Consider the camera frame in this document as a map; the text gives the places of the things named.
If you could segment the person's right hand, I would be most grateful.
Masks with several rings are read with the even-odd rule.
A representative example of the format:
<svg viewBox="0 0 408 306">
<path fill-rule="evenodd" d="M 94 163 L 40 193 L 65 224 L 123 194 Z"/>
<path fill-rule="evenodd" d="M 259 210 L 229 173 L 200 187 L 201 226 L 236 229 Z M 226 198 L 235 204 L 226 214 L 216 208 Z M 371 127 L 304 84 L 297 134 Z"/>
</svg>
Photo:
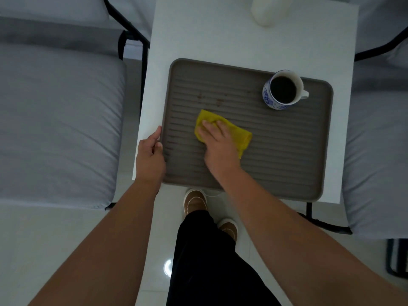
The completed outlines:
<svg viewBox="0 0 408 306">
<path fill-rule="evenodd" d="M 231 136 L 224 137 L 217 125 L 206 120 L 199 129 L 208 131 L 208 145 L 204 158 L 207 168 L 218 183 L 224 186 L 233 175 L 242 172 L 234 141 Z"/>
</svg>

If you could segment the grey chair back cushion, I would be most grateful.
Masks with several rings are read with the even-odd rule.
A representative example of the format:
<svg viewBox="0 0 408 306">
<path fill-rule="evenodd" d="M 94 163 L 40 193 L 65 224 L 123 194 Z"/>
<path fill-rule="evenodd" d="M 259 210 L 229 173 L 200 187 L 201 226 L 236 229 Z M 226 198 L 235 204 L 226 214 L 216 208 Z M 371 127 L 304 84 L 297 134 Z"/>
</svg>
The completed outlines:
<svg viewBox="0 0 408 306">
<path fill-rule="evenodd" d="M 408 0 L 350 0 L 359 6 L 354 61 L 391 58 L 408 45 Z"/>
<path fill-rule="evenodd" d="M 110 20 L 104 0 L 0 0 L 0 17 L 83 26 Z"/>
</svg>

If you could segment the brown white slipper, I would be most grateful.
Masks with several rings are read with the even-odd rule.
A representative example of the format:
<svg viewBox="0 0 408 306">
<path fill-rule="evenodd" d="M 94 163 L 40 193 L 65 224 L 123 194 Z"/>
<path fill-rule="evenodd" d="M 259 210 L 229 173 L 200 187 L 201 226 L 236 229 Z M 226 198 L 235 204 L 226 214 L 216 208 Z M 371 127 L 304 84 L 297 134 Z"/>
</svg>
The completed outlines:
<svg viewBox="0 0 408 306">
<path fill-rule="evenodd" d="M 187 189 L 183 199 L 184 216 L 195 211 L 208 211 L 207 197 L 200 189 Z"/>
<path fill-rule="evenodd" d="M 237 224 L 229 218 L 224 218 L 221 221 L 218 222 L 217 228 L 226 233 L 228 236 L 230 236 L 233 241 L 236 243 L 237 238 L 238 238 L 238 227 Z"/>
</svg>

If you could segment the white cylindrical bottle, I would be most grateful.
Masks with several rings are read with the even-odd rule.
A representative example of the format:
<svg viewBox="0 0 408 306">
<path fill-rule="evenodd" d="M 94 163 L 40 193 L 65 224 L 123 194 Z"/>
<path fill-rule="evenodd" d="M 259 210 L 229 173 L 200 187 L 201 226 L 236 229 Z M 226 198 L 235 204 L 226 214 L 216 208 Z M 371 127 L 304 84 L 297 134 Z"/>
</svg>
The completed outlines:
<svg viewBox="0 0 408 306">
<path fill-rule="evenodd" d="M 288 14 L 292 4 L 293 0 L 253 0 L 251 14 L 259 26 L 271 27 Z"/>
</svg>

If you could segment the person's right forearm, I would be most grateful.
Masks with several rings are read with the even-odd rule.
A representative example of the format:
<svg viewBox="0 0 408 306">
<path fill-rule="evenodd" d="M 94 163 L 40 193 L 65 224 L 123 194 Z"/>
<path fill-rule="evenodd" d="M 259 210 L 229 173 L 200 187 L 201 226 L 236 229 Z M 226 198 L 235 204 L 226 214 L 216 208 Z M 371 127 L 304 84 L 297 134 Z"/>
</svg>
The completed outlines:
<svg viewBox="0 0 408 306">
<path fill-rule="evenodd" d="M 408 306 L 392 286 L 240 167 L 213 173 L 294 306 Z"/>
</svg>

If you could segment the grey ribbed tray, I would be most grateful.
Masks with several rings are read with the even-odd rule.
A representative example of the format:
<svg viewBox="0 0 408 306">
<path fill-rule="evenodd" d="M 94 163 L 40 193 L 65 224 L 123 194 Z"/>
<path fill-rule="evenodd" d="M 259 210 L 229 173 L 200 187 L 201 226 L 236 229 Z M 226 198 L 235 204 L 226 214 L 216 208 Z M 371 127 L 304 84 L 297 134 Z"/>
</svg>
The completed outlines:
<svg viewBox="0 0 408 306">
<path fill-rule="evenodd" d="M 333 88 L 302 77 L 308 99 L 285 110 L 262 98 L 273 72 L 177 59 L 169 69 L 161 141 L 165 184 L 222 190 L 209 172 L 194 129 L 202 109 L 252 133 L 241 166 L 276 197 L 314 202 L 323 194 Z"/>
</svg>

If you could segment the person's left forearm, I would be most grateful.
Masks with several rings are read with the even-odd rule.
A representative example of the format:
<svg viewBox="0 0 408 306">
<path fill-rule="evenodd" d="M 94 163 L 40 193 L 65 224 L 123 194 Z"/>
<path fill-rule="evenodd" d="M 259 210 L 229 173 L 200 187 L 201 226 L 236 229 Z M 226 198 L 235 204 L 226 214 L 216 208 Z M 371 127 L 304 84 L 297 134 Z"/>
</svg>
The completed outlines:
<svg viewBox="0 0 408 306">
<path fill-rule="evenodd" d="M 135 306 L 160 185 L 136 180 L 28 306 Z"/>
</svg>

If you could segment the person's left hand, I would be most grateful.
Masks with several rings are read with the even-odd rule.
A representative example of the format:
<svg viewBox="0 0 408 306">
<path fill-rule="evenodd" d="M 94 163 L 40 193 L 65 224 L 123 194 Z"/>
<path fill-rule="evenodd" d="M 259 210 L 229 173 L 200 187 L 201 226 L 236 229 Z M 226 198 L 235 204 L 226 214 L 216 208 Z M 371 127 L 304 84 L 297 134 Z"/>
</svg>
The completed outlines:
<svg viewBox="0 0 408 306">
<path fill-rule="evenodd" d="M 150 187 L 158 192 L 166 173 L 163 156 L 163 145 L 157 142 L 154 147 L 144 147 L 144 139 L 140 140 L 135 160 L 135 182 Z"/>
</svg>

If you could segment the person's black trousers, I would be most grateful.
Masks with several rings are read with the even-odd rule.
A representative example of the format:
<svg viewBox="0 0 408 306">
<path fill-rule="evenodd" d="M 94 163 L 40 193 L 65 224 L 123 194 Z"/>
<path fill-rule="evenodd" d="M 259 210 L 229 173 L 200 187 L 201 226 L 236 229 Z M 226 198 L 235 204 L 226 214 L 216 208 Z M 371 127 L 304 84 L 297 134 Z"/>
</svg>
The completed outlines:
<svg viewBox="0 0 408 306">
<path fill-rule="evenodd" d="M 235 251 L 208 211 L 188 214 L 178 230 L 166 306 L 281 306 Z"/>
</svg>

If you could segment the grey chair seat cushion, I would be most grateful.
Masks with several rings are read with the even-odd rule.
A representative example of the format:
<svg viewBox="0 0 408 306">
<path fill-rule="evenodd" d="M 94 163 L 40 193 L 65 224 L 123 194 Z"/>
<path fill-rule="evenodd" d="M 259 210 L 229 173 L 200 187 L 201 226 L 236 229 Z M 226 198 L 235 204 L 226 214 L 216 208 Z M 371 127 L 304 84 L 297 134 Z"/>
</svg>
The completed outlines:
<svg viewBox="0 0 408 306">
<path fill-rule="evenodd" d="M 0 43 L 0 205 L 111 204 L 125 85 L 118 57 Z"/>
<path fill-rule="evenodd" d="M 352 97 L 342 194 L 355 235 L 408 238 L 408 91 Z"/>
</svg>

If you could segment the blue and white cup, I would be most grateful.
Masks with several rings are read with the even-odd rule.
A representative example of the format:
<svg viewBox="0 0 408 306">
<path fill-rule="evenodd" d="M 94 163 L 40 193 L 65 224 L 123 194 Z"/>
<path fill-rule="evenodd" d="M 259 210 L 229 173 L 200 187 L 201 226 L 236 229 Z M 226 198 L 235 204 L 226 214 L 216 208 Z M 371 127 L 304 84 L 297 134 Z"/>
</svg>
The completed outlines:
<svg viewBox="0 0 408 306">
<path fill-rule="evenodd" d="M 290 79 L 292 79 L 292 81 L 295 83 L 296 87 L 297 87 L 297 96 L 295 98 L 295 100 L 289 104 L 282 104 L 277 102 L 271 95 L 270 92 L 270 82 L 272 79 L 279 77 L 279 76 L 284 76 L 284 77 L 288 77 Z M 300 78 L 299 75 L 297 75 L 295 72 L 290 71 L 290 70 L 280 70 L 278 72 L 276 72 L 271 78 L 269 78 L 269 80 L 264 84 L 263 89 L 262 89 L 262 98 L 263 101 L 265 102 L 265 104 L 274 109 L 274 110 L 284 110 L 287 109 L 290 106 L 295 105 L 296 103 L 298 103 L 300 100 L 302 99 L 307 99 L 309 97 L 309 92 L 307 92 L 304 89 L 304 84 L 302 79 Z"/>
</svg>

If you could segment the black metal chair frame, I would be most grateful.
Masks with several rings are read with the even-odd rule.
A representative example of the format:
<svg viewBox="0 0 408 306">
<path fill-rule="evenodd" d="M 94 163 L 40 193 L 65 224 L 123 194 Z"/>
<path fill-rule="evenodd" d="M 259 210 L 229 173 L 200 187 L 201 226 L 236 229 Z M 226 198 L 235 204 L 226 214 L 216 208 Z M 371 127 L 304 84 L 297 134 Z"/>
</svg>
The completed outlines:
<svg viewBox="0 0 408 306">
<path fill-rule="evenodd" d="M 104 0 L 108 14 L 118 22 L 125 30 L 121 33 L 118 40 L 118 56 L 123 60 L 125 45 L 128 40 L 139 41 L 142 44 L 142 71 L 141 71 L 141 86 L 140 86 L 140 113 L 142 113 L 142 103 L 144 96 L 144 88 L 146 81 L 148 52 L 150 49 L 150 41 L 142 35 L 142 33 L 128 20 L 126 19 L 108 0 Z"/>
<path fill-rule="evenodd" d="M 378 57 L 384 55 L 386 53 L 391 52 L 397 46 L 399 46 L 404 40 L 408 39 L 408 26 L 403 29 L 398 35 L 396 35 L 392 40 L 388 43 L 369 49 L 365 51 L 358 52 L 354 55 L 354 62 L 367 60 L 370 58 Z M 329 224 L 318 219 L 313 218 L 313 203 L 307 202 L 306 203 L 306 214 L 298 213 L 301 217 L 312 223 L 313 225 L 320 227 L 324 230 L 343 234 L 343 235 L 352 235 L 353 232 L 351 231 L 350 227 L 345 226 L 337 226 L 333 224 Z"/>
</svg>

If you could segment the yellow cleaning cloth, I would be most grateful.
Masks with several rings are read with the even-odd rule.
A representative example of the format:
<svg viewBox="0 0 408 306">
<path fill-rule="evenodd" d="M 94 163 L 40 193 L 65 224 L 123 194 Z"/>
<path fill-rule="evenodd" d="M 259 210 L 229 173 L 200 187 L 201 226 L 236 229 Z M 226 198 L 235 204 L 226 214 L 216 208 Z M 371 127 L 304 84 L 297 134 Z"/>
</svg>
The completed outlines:
<svg viewBox="0 0 408 306">
<path fill-rule="evenodd" d="M 202 122 L 206 120 L 209 123 L 212 123 L 214 125 L 217 124 L 218 121 L 222 122 L 225 124 L 225 126 L 229 129 L 229 132 L 231 134 L 231 137 L 234 141 L 234 144 L 237 148 L 238 156 L 239 159 L 242 159 L 242 155 L 244 151 L 248 148 L 251 140 L 252 140 L 252 133 L 238 127 L 237 125 L 231 123 L 228 121 L 226 118 L 217 115 L 215 113 L 212 113 L 207 110 L 201 109 L 200 113 L 198 114 L 198 117 L 196 119 L 196 126 L 195 126 L 195 136 L 200 141 L 201 143 L 204 143 L 204 140 L 202 139 L 200 133 L 198 132 L 198 129 L 202 126 Z"/>
</svg>

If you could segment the dark coffee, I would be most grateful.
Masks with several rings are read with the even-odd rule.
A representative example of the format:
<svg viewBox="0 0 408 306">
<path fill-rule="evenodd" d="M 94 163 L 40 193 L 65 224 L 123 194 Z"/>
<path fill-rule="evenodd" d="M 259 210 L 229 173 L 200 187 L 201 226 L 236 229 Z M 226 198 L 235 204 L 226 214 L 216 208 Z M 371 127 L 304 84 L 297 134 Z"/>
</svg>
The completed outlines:
<svg viewBox="0 0 408 306">
<path fill-rule="evenodd" d="M 272 97 L 279 103 L 289 104 L 293 102 L 297 96 L 297 87 L 292 79 L 279 76 L 271 80 L 270 92 Z"/>
</svg>

